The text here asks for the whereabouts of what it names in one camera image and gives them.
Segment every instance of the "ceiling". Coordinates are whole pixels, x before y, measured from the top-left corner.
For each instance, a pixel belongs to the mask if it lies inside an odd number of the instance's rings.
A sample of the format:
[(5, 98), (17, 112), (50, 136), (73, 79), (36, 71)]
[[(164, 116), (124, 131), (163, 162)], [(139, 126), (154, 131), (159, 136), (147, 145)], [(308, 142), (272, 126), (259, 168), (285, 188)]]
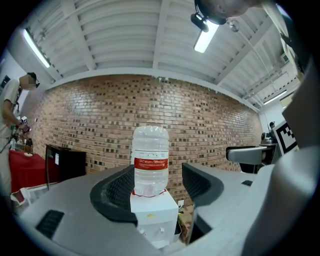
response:
[(48, 0), (22, 26), (51, 63), (51, 87), (124, 70), (168, 74), (257, 110), (292, 85), (279, 32), (263, 9), (235, 18), (239, 32), (220, 26), (205, 53), (193, 49), (200, 32), (194, 12), (193, 0)]

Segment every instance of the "white wall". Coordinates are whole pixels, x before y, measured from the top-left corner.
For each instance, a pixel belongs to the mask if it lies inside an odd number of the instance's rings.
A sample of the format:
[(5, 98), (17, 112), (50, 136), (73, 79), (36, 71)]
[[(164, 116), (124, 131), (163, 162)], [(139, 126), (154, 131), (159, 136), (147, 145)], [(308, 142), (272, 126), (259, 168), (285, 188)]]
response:
[[(16, 62), (16, 60), (12, 57), (8, 49), (4, 49), (2, 56), (0, 58), (0, 63), (4, 59), (4, 63), (1, 66), (0, 72), (0, 83), (3, 81), (5, 76), (8, 76), (10, 79), (18, 78), (24, 76), (27, 72), (23, 70), (23, 68)], [(25, 99), (28, 95), (27, 90), (22, 91), (19, 97), (19, 109), (22, 109), (22, 106), (25, 102)]]
[(262, 131), (268, 132), (270, 122), (275, 122), (275, 125), (278, 125), (284, 121), (285, 118), (282, 115), (283, 111), (284, 109), (278, 98), (265, 105), (259, 113)]

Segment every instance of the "fluorescent light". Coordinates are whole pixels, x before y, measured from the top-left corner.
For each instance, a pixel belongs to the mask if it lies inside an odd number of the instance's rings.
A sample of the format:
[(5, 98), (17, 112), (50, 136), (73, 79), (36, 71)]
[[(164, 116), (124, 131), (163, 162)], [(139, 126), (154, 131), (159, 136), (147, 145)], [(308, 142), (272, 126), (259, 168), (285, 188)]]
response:
[(194, 49), (199, 53), (204, 53), (208, 48), (212, 38), (214, 37), (219, 25), (212, 23), (211, 21), (207, 21), (206, 24), (208, 25), (209, 31), (203, 32), (201, 31), (200, 36), (198, 37)]
[(49, 62), (46, 60), (44, 55), (40, 52), (40, 50), (36, 46), (34, 40), (31, 38), (31, 35), (29, 34), (29, 32), (26, 29), (24, 29), (22, 34), (23, 34), (24, 39), (28, 43), (28, 45), (34, 51), (35, 55), (37, 55), (37, 57), (40, 59), (40, 61), (43, 63), (43, 65), (45, 65), (46, 68), (49, 68), (50, 67)]
[(281, 97), (282, 95), (284, 95), (284, 94), (286, 94), (286, 93), (287, 93), (287, 90), (285, 90), (285, 91), (281, 92), (279, 95), (277, 95), (277, 96), (273, 97), (272, 99), (269, 99), (268, 101), (266, 101), (266, 102), (264, 103), (264, 105), (266, 105), (266, 104), (268, 104), (268, 103), (272, 102), (273, 100), (275, 100), (275, 99), (277, 99), (277, 98)]

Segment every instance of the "water bottle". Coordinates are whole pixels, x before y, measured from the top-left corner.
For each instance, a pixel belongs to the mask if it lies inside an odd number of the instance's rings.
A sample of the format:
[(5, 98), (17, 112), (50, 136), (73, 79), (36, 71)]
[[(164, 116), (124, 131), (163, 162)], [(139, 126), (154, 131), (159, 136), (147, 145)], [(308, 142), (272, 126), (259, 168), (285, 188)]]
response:
[(153, 197), (168, 184), (169, 134), (158, 126), (140, 126), (133, 133), (131, 164), (134, 193)]

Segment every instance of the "brick wall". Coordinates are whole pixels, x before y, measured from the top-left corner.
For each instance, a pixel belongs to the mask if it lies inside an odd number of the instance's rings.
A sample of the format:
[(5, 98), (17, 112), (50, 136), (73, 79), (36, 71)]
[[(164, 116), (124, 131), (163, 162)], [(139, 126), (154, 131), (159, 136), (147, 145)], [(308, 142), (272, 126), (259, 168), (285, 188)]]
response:
[(239, 171), (226, 160), (226, 147), (258, 144), (262, 133), (258, 115), (228, 96), (143, 75), (97, 76), (32, 91), (22, 114), (32, 128), (35, 153), (44, 157), (46, 144), (86, 151), (87, 173), (128, 165), (135, 127), (167, 128), (168, 190), (186, 205), (191, 200), (182, 185), (182, 163)]

